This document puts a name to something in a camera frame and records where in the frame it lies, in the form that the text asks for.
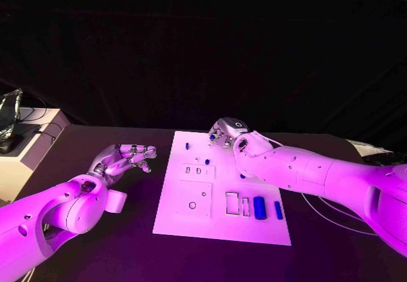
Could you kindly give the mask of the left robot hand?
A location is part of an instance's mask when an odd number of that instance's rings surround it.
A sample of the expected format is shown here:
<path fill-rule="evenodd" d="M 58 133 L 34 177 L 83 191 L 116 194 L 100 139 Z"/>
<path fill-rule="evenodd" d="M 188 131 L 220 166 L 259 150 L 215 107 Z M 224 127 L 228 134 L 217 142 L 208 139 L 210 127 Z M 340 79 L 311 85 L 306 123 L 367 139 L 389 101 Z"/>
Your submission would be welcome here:
<path fill-rule="evenodd" d="M 152 171 L 148 160 L 158 157 L 155 146 L 110 145 L 97 155 L 87 174 L 101 180 L 107 187 L 114 185 L 132 168 Z"/>

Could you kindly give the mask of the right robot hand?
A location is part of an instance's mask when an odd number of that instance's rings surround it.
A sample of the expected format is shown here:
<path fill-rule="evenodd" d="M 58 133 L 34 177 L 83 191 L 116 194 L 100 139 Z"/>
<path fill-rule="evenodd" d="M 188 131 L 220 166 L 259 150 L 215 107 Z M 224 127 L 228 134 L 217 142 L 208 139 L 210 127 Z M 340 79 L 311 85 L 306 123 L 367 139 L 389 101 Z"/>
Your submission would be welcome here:
<path fill-rule="evenodd" d="M 227 149 L 234 145 L 237 138 L 249 132 L 249 126 L 240 119 L 224 117 L 213 125 L 210 141 L 214 145 Z"/>

